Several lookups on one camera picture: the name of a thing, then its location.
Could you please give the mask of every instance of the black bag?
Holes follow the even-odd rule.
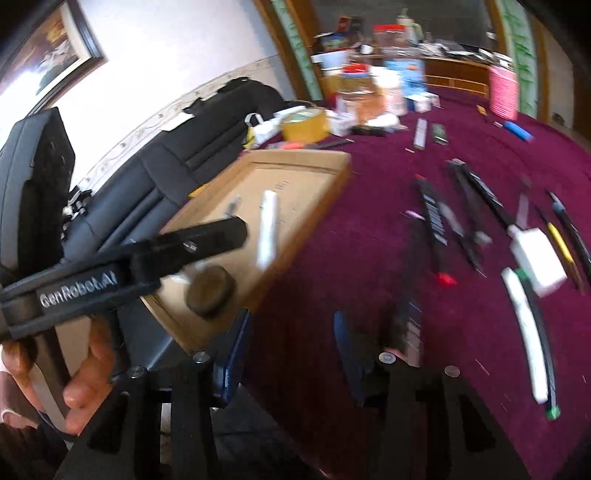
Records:
[[[12,127],[0,153],[0,284],[60,261],[74,159],[57,108]]]

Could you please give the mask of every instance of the blue object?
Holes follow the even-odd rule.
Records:
[[[422,60],[386,60],[384,66],[400,75],[402,95],[416,95],[427,91],[424,74],[425,63]]]
[[[531,142],[534,139],[534,136],[530,134],[528,131],[523,130],[519,125],[514,124],[513,122],[505,122],[504,127],[509,131],[517,135],[520,139]]]

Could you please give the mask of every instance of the white plug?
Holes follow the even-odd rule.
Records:
[[[539,228],[525,232],[511,225],[507,233],[513,241],[511,252],[531,281],[534,292],[545,297],[566,280],[566,272],[548,237]]]

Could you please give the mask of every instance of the picture frame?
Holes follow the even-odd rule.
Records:
[[[104,59],[77,0],[43,3],[0,57],[0,145]]]

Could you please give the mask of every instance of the pink container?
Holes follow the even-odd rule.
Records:
[[[508,69],[491,67],[491,112],[507,120],[517,120],[519,82]]]

